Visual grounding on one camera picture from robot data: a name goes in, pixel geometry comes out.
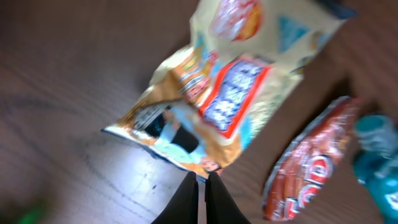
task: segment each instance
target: teal bottle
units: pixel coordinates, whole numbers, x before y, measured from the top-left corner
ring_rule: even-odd
[[[391,169],[385,177],[369,180],[366,188],[372,195],[385,223],[398,223],[398,167]]]
[[[362,151],[354,161],[354,173],[384,217],[385,224],[398,224],[398,135],[392,120],[372,115],[355,124]]]

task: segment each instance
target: wooden table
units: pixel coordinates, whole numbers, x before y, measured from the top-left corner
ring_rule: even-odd
[[[359,11],[223,181],[264,223],[267,174],[284,147],[348,77],[354,94],[398,119],[398,2],[347,0]],[[37,201],[44,223],[150,223],[185,172],[99,130],[146,89],[158,64],[189,43],[197,0],[0,0],[0,213]],[[352,149],[292,223],[382,223],[356,183]],[[204,185],[199,221],[205,223]]]

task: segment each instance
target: red snack package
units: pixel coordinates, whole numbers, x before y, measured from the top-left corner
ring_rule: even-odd
[[[297,136],[274,167],[264,189],[264,218],[292,220],[319,192],[343,158],[359,100],[343,96]]]

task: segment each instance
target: cartoon character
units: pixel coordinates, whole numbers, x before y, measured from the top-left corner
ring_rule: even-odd
[[[193,152],[199,145],[198,139],[193,134],[189,133],[183,125],[175,119],[175,116],[170,109],[171,107],[168,106],[163,111],[165,121],[170,123],[175,131],[175,136],[170,143],[182,147],[187,153]]]
[[[216,172],[218,175],[220,175],[222,173],[221,165],[218,162],[214,161],[213,159],[204,157],[200,163],[202,164],[205,172],[208,174],[210,172]]]

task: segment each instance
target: red label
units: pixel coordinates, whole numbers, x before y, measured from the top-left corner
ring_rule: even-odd
[[[242,57],[221,69],[212,92],[199,108],[203,121],[229,139],[271,68],[260,61]]]
[[[333,163],[327,156],[315,156],[308,161],[304,180],[323,185],[333,172]]]
[[[311,199],[319,193],[322,185],[327,181],[333,172],[333,163],[327,156],[314,156],[307,164],[305,180],[312,184],[304,186],[298,198],[287,198],[285,204],[285,220],[292,220],[300,208],[305,208]]]
[[[211,29],[224,39],[247,40],[257,33],[262,18],[259,0],[221,0]]]

